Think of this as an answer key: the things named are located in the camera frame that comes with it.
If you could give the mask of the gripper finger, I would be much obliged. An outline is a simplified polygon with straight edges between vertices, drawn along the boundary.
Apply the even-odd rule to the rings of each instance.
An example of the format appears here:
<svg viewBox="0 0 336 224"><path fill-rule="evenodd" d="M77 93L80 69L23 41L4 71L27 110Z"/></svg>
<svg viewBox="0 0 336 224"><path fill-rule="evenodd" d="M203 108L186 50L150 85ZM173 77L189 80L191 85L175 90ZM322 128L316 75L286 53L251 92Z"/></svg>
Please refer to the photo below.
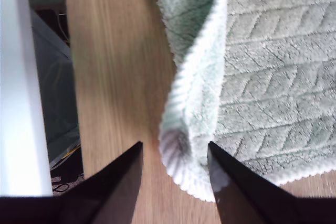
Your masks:
<svg viewBox="0 0 336 224"><path fill-rule="evenodd" d="M308 223L304 200L262 178L214 142L208 169L222 223Z"/></svg>
<svg viewBox="0 0 336 224"><path fill-rule="evenodd" d="M58 223L131 223L141 186L143 143L60 197Z"/></svg>

